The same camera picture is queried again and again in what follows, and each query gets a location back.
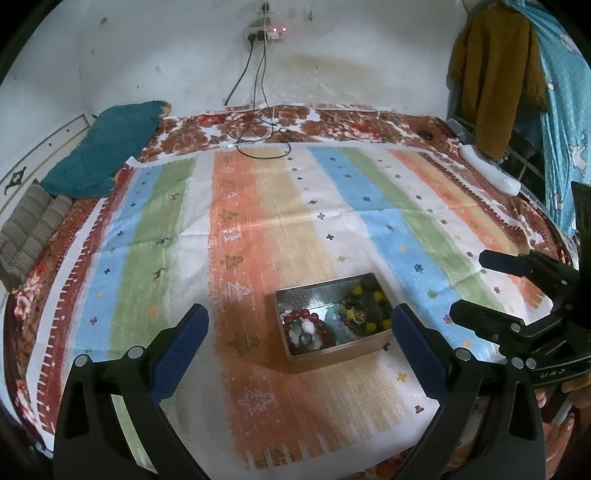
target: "blue gripper pad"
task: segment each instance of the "blue gripper pad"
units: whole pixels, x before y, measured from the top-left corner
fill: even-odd
[[[391,324],[394,338],[406,356],[425,395],[442,403],[449,393],[447,387],[449,369],[431,347],[430,341],[439,343],[443,351],[446,351],[447,345],[449,353],[453,352],[451,347],[438,331],[424,327],[405,303],[401,303],[392,311]]]
[[[150,394],[156,405],[173,396],[208,330],[207,309],[193,305],[175,327],[174,339],[152,371]]]

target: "black cable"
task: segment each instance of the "black cable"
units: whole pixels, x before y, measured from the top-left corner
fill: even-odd
[[[264,49],[263,49],[263,55],[262,55],[262,59],[261,59],[261,63],[264,62],[264,67],[262,70],[262,76],[261,76],[261,92],[263,95],[263,98],[265,99],[265,104],[267,106],[267,110],[270,110],[271,107],[269,106],[269,102],[267,101],[267,96],[265,94],[265,87],[264,87],[264,80],[265,80],[265,72],[267,71],[267,44],[264,44]],[[255,96],[256,96],[256,83],[258,80],[258,70],[256,71],[256,77],[255,77],[255,95],[253,96],[252,99],[252,116],[251,116],[251,122],[252,122],[252,118],[254,117],[254,113],[255,113]],[[256,143],[256,142],[260,142],[263,140],[268,140],[269,138],[271,138],[274,133],[275,133],[275,119],[271,118],[271,123],[263,120],[262,118],[260,119],[262,122],[271,125],[271,135],[269,135],[268,137],[263,137],[263,138],[259,138],[258,140],[254,140],[254,141],[250,141],[250,143]],[[281,130],[283,131],[287,131],[286,128],[283,129],[279,129],[279,132],[281,132]],[[249,157],[249,158],[254,158],[256,160],[274,160],[276,158],[283,158],[288,156],[291,153],[291,144],[289,142],[282,142],[287,144],[288,150],[286,153],[284,153],[283,155],[277,155],[275,157],[259,157],[256,155],[249,155],[247,153],[244,153],[242,150],[240,150],[240,147],[238,146],[238,144],[236,144],[236,149],[244,156]]]
[[[255,91],[252,95],[252,112],[251,112],[251,117],[248,120],[248,125],[246,126],[246,128],[242,131],[242,133],[240,134],[239,137],[234,137],[233,135],[230,134],[229,130],[230,127],[235,124],[236,122],[238,122],[239,120],[242,120],[242,118],[236,118],[235,120],[233,120],[232,122],[230,122],[228,124],[228,127],[226,128],[226,135],[229,136],[230,138],[233,138],[234,140],[241,142],[241,143],[256,143],[256,142],[260,142],[261,140],[263,140],[262,138],[259,138],[258,140],[243,140],[242,137],[244,136],[244,134],[248,131],[248,129],[251,127],[251,123],[252,123],[252,119],[255,116],[255,108],[256,108],[256,84],[258,83],[258,74],[261,71],[261,66],[263,63],[263,60],[265,59],[265,55],[263,54],[263,56],[261,57],[261,61],[259,63],[258,68],[256,69],[256,75],[255,75]]]
[[[234,85],[234,88],[230,92],[230,95],[228,95],[228,99],[226,100],[226,103],[223,104],[224,106],[228,106],[228,102],[230,101],[230,98],[232,97],[232,95],[236,91],[236,88],[238,87],[238,84],[240,84],[240,82],[244,78],[244,75],[246,73],[246,70],[248,69],[248,64],[251,62],[252,51],[253,51],[254,46],[255,46],[255,38],[256,37],[255,37],[255,34],[254,33],[251,33],[250,35],[248,35],[248,41],[251,43],[251,52],[248,54],[248,60],[246,61],[246,66],[244,67],[244,71],[242,72],[242,75],[240,75],[240,78],[236,82],[236,85]]]

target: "bead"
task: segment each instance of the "bead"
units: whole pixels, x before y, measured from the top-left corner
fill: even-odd
[[[355,323],[361,324],[361,323],[365,323],[365,321],[367,320],[367,314],[361,310],[358,310],[357,312],[355,312],[355,318],[353,319],[353,321]]]

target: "pillow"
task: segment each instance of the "pillow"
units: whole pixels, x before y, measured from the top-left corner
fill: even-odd
[[[34,181],[0,229],[0,267],[9,270],[50,201],[51,196]]]
[[[115,186],[113,175],[129,157],[139,156],[169,107],[166,102],[146,102],[108,108],[41,185],[54,196],[108,197]]]
[[[8,272],[18,279],[19,285],[25,283],[29,272],[71,208],[72,200],[65,195],[60,195],[52,200],[43,212],[39,222],[8,269]]]

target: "metal tray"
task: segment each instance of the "metal tray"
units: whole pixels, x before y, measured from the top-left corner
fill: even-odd
[[[366,355],[383,348],[392,340],[390,330],[373,335],[351,340],[342,345],[326,348],[301,355],[292,355],[283,329],[281,314],[286,310],[308,309],[310,312],[317,312],[321,319],[328,308],[337,305],[345,298],[351,290],[361,285],[364,292],[381,291],[386,297],[384,289],[379,284],[373,273],[355,275],[353,277],[338,278],[322,283],[303,285],[293,288],[285,288],[275,292],[275,309],[277,311],[277,322],[283,342],[285,354],[289,360],[290,371],[301,372],[316,368],[326,367],[343,361],[351,360],[361,355]],[[382,321],[381,312],[377,305],[368,303],[366,310],[368,321],[378,323]]]

